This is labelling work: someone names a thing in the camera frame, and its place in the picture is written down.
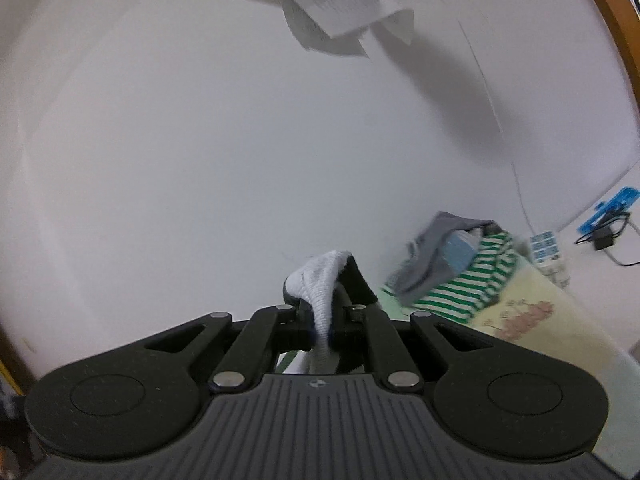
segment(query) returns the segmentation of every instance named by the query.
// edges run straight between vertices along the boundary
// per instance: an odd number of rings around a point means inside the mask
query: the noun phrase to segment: black cable
[[[598,221],[598,223],[596,225],[594,225],[593,229],[588,232],[585,235],[582,235],[580,238],[578,238],[574,244],[578,245],[578,244],[583,244],[585,242],[593,242],[593,234],[594,232],[596,232],[598,229],[601,229],[603,227],[606,226],[610,226],[611,224],[622,220],[623,224],[622,227],[616,231],[615,233],[613,233],[613,237],[614,238],[618,238],[623,231],[625,230],[627,224],[629,223],[629,217],[631,216],[631,213],[629,213],[628,211],[623,211],[623,210],[616,210],[616,211],[610,211],[607,212],[606,214],[604,214],[604,216]]]
[[[626,218],[626,221],[625,221],[625,227],[626,227],[627,223],[629,225],[631,225],[631,228],[638,234],[638,236],[640,236],[640,229],[638,228],[638,226],[636,224],[634,224],[631,220],[629,220],[628,217]],[[633,267],[633,266],[636,266],[636,265],[640,265],[640,261],[633,262],[631,264],[624,264],[621,261],[619,261],[613,254],[609,253],[609,251],[607,251],[606,249],[603,249],[603,251],[609,257],[609,260],[614,262],[617,266],[620,266],[620,267]]]

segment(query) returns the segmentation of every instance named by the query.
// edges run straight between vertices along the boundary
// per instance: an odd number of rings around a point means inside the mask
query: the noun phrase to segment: pile of clothes
[[[516,268],[508,232],[491,220],[439,212],[407,245],[409,257],[382,288],[406,314],[428,310],[460,323],[499,299]]]

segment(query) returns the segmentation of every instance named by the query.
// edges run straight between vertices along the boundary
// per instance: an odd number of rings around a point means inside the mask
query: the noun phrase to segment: metal rivet
[[[213,376],[213,382],[221,388],[235,388],[244,383],[244,375],[240,372],[219,372]]]
[[[396,388],[410,388],[420,382],[420,377],[413,372],[402,370],[400,372],[393,372],[386,380]]]
[[[362,323],[364,320],[364,309],[367,305],[350,305],[349,306],[349,319],[356,323]]]

